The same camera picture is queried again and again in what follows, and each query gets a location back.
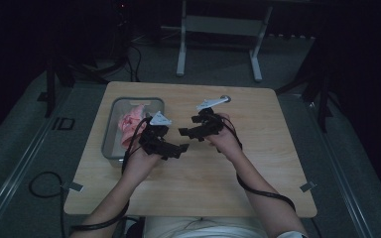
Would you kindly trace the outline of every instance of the pink fabric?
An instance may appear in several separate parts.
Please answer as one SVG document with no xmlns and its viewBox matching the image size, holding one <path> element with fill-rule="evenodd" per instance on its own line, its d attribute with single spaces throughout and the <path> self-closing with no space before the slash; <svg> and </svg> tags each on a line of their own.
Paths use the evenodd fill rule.
<svg viewBox="0 0 381 238">
<path fill-rule="evenodd" d="M 132 136 L 138 126 L 138 124 L 144 119 L 144 104 L 132 108 L 132 110 L 125 114 L 121 120 L 119 120 L 118 128 L 123 132 L 120 144 L 124 148 L 128 148 L 131 143 Z M 137 136 L 141 135 L 147 124 L 144 122 L 139 128 Z"/>
</svg>

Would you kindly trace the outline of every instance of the gray floor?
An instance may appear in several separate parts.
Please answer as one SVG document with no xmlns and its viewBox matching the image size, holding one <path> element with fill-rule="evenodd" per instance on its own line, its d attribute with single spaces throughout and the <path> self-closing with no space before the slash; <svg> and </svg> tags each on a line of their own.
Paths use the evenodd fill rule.
<svg viewBox="0 0 381 238">
<path fill-rule="evenodd" d="M 147 43 L 142 38 L 135 44 L 142 55 L 139 77 L 143 82 L 273 89 L 294 78 L 312 45 L 304 39 L 266 39 L 259 56 L 264 80 L 255 82 L 248 53 L 241 48 L 190 42 L 186 75 L 176 77 L 177 38 L 167 38 L 160 45 Z M 131 50 L 130 58 L 136 65 L 138 53 Z M 128 81 L 128 71 L 123 68 L 106 78 Z M 314 220 L 303 219 L 310 236 L 319 237 L 314 221 L 322 237 L 381 237 L 381 185 L 367 155 L 347 119 L 332 104 L 329 108 L 333 117 L 326 119 L 328 132 L 318 129 L 316 109 L 298 96 L 303 88 L 280 95 L 279 101 L 306 177 L 317 184 L 312 190 L 317 216 Z M 74 88 L 59 87 L 58 108 L 48 119 L 44 118 L 46 104 L 36 100 L 45 90 L 42 75 L 32 82 L 0 127 L 0 237 L 61 237 L 59 199 L 34 197 L 28 184 L 43 171 L 58 173 L 63 181 L 73 179 L 104 86 L 79 80 Z M 53 129 L 58 117 L 75 119 L 73 129 Z M 3 189 L 9 180 L 18 181 L 16 189 Z M 37 189 L 58 192 L 58 181 L 43 178 Z M 65 233 L 81 219 L 66 215 Z"/>
</svg>

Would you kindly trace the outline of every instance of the gray tray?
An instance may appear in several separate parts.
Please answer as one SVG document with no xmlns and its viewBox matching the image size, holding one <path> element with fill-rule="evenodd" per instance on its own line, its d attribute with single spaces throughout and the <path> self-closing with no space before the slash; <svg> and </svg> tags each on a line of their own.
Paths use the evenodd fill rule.
<svg viewBox="0 0 381 238">
<path fill-rule="evenodd" d="M 144 104 L 144 113 L 154 116 L 158 111 L 164 113 L 164 101 L 158 97 L 119 97 L 113 101 L 101 153 L 113 167 L 122 167 L 126 149 L 120 145 L 122 131 L 117 124 L 134 107 Z"/>
</svg>

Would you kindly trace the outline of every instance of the person's right arm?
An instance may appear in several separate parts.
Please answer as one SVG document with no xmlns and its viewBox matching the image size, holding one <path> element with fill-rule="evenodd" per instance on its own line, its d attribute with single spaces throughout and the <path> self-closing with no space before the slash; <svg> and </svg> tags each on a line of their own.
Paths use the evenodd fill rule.
<svg viewBox="0 0 381 238">
<path fill-rule="evenodd" d="M 259 174 L 228 129 L 224 128 L 218 135 L 211 135 L 205 139 L 224 154 L 246 185 L 256 190 L 278 193 Z M 288 231 L 298 231 L 307 235 L 300 218 L 287 202 L 250 191 L 246 191 L 246 194 L 269 237 L 277 237 Z"/>
</svg>

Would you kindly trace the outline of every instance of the table top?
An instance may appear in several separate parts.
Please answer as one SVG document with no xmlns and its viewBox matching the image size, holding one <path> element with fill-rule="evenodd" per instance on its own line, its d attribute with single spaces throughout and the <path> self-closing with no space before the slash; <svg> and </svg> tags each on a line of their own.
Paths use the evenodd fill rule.
<svg viewBox="0 0 381 238">
<path fill-rule="evenodd" d="M 204 99 L 221 95 L 231 102 L 212 107 L 230 115 L 243 150 L 262 176 L 296 205 L 301 217 L 313 217 L 317 209 L 275 92 L 266 88 L 144 82 L 110 82 L 107 85 L 74 182 L 84 186 L 70 191 L 64 205 L 69 214 L 89 214 L 116 185 L 121 168 L 110 165 L 101 153 L 113 101 L 119 97 L 160 97 L 165 116 L 173 121 L 167 142 L 190 144 L 179 159 L 161 161 L 130 199 L 128 215 L 139 216 L 254 216 L 235 170 L 207 142 L 190 140 L 179 128 L 197 126 L 191 117 Z"/>
</svg>

